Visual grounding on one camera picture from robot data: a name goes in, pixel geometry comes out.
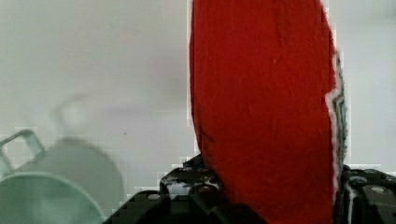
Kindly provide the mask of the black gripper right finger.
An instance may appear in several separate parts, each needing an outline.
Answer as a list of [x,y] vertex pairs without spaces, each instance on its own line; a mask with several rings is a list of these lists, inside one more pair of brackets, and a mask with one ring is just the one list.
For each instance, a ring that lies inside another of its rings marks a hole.
[[396,181],[375,169],[345,165],[334,207],[334,224],[396,224]]

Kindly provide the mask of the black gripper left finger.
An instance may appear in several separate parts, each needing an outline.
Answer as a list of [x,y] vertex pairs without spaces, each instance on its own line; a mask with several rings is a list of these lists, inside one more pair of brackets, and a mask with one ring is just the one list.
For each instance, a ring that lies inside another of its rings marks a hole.
[[136,193],[103,224],[267,224],[243,203],[231,203],[217,175],[198,155]]

